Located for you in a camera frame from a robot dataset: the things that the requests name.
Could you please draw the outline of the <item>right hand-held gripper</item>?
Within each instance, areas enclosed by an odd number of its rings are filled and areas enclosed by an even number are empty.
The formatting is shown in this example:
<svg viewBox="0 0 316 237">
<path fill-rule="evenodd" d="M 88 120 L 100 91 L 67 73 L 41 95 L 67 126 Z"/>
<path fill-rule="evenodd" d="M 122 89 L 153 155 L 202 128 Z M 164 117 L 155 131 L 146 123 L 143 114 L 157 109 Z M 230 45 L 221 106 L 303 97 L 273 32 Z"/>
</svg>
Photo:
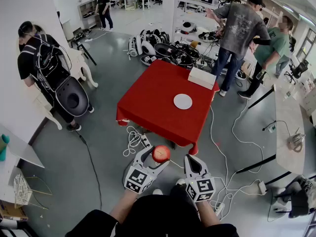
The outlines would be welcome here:
<svg viewBox="0 0 316 237">
<path fill-rule="evenodd" d="M 194 203 L 209 201 L 216 192 L 215 180 L 200 158 L 186 154 L 184 157 L 186 192 Z"/>
</svg>

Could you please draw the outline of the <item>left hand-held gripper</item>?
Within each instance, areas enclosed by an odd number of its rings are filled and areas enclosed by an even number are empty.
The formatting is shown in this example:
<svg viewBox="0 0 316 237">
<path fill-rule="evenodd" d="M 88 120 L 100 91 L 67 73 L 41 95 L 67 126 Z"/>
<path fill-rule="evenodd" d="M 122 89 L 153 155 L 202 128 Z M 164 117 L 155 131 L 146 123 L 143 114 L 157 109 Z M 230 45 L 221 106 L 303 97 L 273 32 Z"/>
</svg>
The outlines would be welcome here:
<svg viewBox="0 0 316 237">
<path fill-rule="evenodd" d="M 170 160 L 156 167 L 148 165 L 147 157 L 154 148 L 154 146 L 147 146 L 135 155 L 134 162 L 125 175 L 123 183 L 125 189 L 140 195 L 151 186 L 155 175 L 159 175 L 169 165 Z"/>
</svg>

